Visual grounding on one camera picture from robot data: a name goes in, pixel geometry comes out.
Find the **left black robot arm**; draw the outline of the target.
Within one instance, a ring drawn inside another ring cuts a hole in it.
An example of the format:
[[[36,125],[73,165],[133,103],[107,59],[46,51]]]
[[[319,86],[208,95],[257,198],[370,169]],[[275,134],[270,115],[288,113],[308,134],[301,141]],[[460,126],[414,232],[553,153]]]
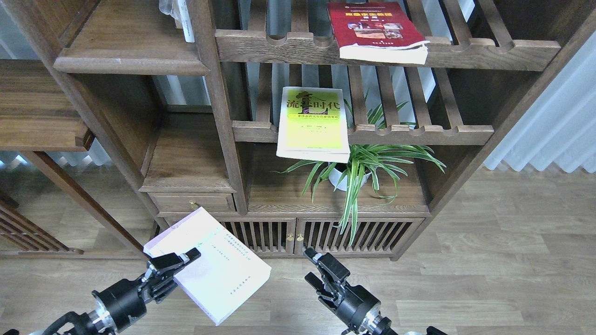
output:
[[[109,288],[92,291],[97,308],[89,313],[77,314],[70,311],[46,329],[36,331],[36,335],[57,335],[58,330],[70,323],[73,328],[66,335],[115,335],[132,326],[147,313],[146,305],[155,301],[161,303],[177,283],[175,274],[200,258],[197,248],[185,253],[151,257],[147,261],[147,271],[135,280],[121,279]]]

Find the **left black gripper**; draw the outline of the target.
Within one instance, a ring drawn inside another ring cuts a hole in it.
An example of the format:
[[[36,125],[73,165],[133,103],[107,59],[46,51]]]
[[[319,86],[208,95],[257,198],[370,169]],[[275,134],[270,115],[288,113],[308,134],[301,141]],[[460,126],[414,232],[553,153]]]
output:
[[[97,304],[91,312],[92,332],[115,334],[132,326],[147,313],[147,303],[159,304],[177,288],[173,275],[201,256],[192,248],[181,255],[152,257],[147,272],[136,280],[122,279],[103,291],[92,291]]]

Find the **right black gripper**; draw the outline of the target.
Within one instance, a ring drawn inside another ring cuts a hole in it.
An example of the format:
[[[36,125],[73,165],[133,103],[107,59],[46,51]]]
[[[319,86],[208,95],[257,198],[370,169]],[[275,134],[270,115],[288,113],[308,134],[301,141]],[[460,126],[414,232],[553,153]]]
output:
[[[345,325],[342,334],[353,332],[364,335],[393,335],[391,320],[381,316],[381,302],[363,286],[351,286],[347,277],[351,272],[330,253],[319,253],[314,248],[304,251],[319,269],[321,279],[313,272],[305,280],[313,286],[319,301],[323,303]]]

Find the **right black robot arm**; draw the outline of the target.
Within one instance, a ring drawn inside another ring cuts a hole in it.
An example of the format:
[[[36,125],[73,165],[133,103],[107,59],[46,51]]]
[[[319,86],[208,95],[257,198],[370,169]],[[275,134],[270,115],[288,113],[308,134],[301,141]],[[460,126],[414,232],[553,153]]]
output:
[[[392,321],[380,312],[381,301],[361,285],[351,286],[347,282],[351,274],[331,253],[318,253],[307,248],[304,255],[321,273],[318,278],[309,272],[305,280],[315,288],[318,299],[335,314],[347,329],[343,334],[353,332],[364,335],[395,335]]]

